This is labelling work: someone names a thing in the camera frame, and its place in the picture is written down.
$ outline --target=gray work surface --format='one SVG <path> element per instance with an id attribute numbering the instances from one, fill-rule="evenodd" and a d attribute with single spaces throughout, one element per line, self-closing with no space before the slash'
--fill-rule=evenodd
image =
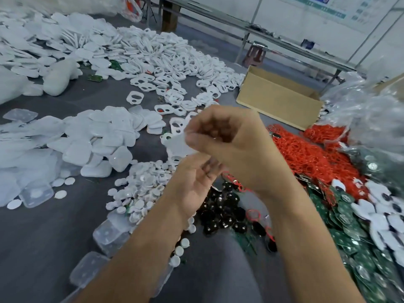
<path id="1" fill-rule="evenodd" d="M 242 67 L 235 69 L 245 71 Z M 126 97 L 139 89 L 131 86 L 129 80 L 109 78 L 97 83 L 86 80 L 88 73 L 84 70 L 83 76 L 71 81 L 61 96 L 21 96 L 0 105 L 0 115 L 23 108 L 39 113 L 38 117 L 63 119 L 107 105 L 131 107 Z M 200 93 L 196 81 L 196 77 L 187 77 L 181 82 L 188 91 L 186 99 Z M 222 94 L 219 102 L 236 106 L 236 96 L 237 91 Z M 156 104 L 156 93 L 145 93 L 141 105 L 151 110 Z M 169 118 L 164 116 L 163 120 L 168 123 Z M 262 119 L 265 125 L 277 123 L 266 116 Z M 145 130 L 130 150 L 140 162 L 167 159 L 159 136 Z M 128 169 L 123 173 L 113 171 L 109 178 L 99 180 L 75 177 L 73 185 L 55 188 L 66 190 L 66 198 L 52 198 L 33 209 L 0 208 L 0 302 L 58 303 L 74 291 L 69 284 L 70 272 L 85 254 L 99 251 L 92 234 L 107 217 L 105 204 L 111 200 L 107 191 L 114 187 L 116 179 L 127 176 Z M 251 193 L 243 194 L 241 203 L 246 209 L 260 210 L 263 216 L 267 213 Z M 197 223 L 196 233 L 186 237 L 191 243 L 182 257 L 186 264 L 174 270 L 153 302 L 291 302 L 280 257 L 268 253 L 263 241 L 255 244 L 258 255 L 249 256 L 229 230 L 220 230 L 207 238 Z"/>

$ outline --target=white wall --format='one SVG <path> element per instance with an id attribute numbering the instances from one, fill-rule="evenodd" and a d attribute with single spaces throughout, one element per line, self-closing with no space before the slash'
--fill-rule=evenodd
<path id="1" fill-rule="evenodd" d="M 235 16 L 243 20 L 251 20 L 258 0 L 195 0 L 210 7 L 219 9 L 229 15 Z M 404 0 L 401 0 L 397 6 L 404 7 Z M 222 23 L 207 19 L 195 13 L 182 9 L 181 13 L 198 18 L 210 25 L 228 31 L 232 34 L 243 37 L 243 32 L 233 27 L 223 25 Z M 366 42 L 361 50 L 352 59 L 357 63 L 369 49 L 377 42 L 377 40 L 385 33 L 391 24 L 398 18 L 399 12 L 391 12 L 383 23 L 378 27 L 372 37 Z M 241 42 L 227 35 L 218 33 L 208 27 L 194 23 L 190 20 L 180 18 L 179 21 L 185 25 L 209 33 L 228 42 L 240 45 Z M 261 25 L 269 31 L 275 32 L 276 35 L 283 35 L 301 42 L 308 39 L 316 42 L 320 49 L 328 53 L 347 60 L 366 39 L 368 34 L 353 30 L 344 25 L 338 24 L 332 20 L 325 19 L 319 15 L 313 14 L 307 10 L 298 8 L 291 4 L 280 0 L 263 0 L 255 23 Z M 404 17 L 394 26 L 389 34 L 381 41 L 377 48 L 363 62 L 363 66 L 368 67 L 373 61 L 385 56 L 388 74 L 396 76 L 404 71 Z M 250 40 L 262 39 L 250 36 Z M 290 56 L 294 56 L 310 64 L 314 64 L 322 69 L 333 71 L 333 68 L 317 64 L 312 60 L 298 56 L 295 53 L 281 49 L 275 45 L 264 42 L 274 50 L 278 50 Z M 305 71 L 307 68 L 294 62 L 286 60 L 281 56 L 267 53 L 267 57 L 273 60 L 294 67 L 298 70 Z"/>

